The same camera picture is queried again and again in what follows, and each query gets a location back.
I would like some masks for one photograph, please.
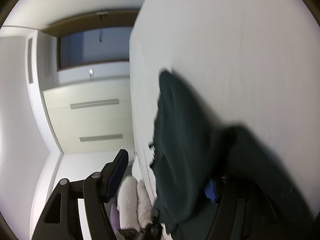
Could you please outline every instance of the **white bed sheet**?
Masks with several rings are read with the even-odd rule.
[[[130,38],[135,149],[148,168],[162,68],[184,77],[208,112],[244,123],[320,210],[320,29],[302,0],[145,0]]]

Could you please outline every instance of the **purple pillow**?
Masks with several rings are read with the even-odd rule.
[[[120,230],[120,213],[114,204],[111,205],[110,224],[114,232]]]

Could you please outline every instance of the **cabinet handle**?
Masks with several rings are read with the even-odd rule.
[[[112,105],[119,105],[119,99],[115,98],[115,99],[97,100],[97,101],[70,104],[70,108],[79,109],[79,108],[94,107],[94,106],[112,106]]]
[[[109,135],[100,135],[100,136],[89,136],[89,137],[79,137],[80,142],[95,142],[95,141],[108,141],[123,139],[123,134],[109,134]]]

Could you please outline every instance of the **white pillow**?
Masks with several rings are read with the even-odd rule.
[[[137,184],[138,195],[138,221],[141,228],[146,228],[150,223],[152,205],[144,182],[141,180]]]
[[[118,193],[118,210],[120,213],[120,228],[134,228],[139,232],[137,184],[137,180],[132,176],[124,178]]]

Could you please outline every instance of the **dark green garment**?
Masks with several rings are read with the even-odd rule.
[[[154,208],[160,211],[160,222],[165,223],[167,232],[175,240],[187,240],[191,225],[213,221],[214,216],[208,218],[205,210],[198,208],[199,199],[209,177],[227,172],[255,181],[277,204],[288,230],[301,239],[312,217],[301,194],[268,150],[242,126],[212,126],[177,76],[162,72],[159,86],[151,167],[158,196]],[[197,228],[194,230],[194,239],[200,240]]]

